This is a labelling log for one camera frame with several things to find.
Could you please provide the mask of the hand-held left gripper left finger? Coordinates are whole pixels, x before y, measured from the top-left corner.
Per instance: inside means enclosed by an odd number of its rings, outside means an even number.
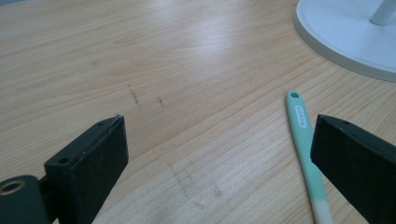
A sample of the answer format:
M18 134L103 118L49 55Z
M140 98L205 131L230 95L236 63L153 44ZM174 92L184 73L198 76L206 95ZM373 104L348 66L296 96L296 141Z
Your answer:
M91 126L45 162L61 224L92 224L129 161L124 117Z

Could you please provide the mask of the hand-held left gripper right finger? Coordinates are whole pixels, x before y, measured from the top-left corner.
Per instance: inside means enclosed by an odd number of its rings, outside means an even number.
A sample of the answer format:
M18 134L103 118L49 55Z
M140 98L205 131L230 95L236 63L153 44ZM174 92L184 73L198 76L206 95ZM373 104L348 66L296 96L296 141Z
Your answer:
M311 160L370 224L396 224L396 146L319 115Z

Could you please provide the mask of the mint green toothbrush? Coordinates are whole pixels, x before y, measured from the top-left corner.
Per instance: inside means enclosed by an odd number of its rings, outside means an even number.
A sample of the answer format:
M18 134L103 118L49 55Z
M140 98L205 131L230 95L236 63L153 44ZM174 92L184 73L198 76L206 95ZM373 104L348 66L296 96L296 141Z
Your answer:
M316 224L333 224L321 171L310 158L314 134L302 95L288 91L286 106Z

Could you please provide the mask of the white round stand base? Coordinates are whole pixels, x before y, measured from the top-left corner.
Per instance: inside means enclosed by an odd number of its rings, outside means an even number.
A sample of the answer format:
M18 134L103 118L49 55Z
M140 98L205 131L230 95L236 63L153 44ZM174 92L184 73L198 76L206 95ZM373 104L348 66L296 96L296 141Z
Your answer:
M299 0L293 24L325 58L396 83L396 0Z

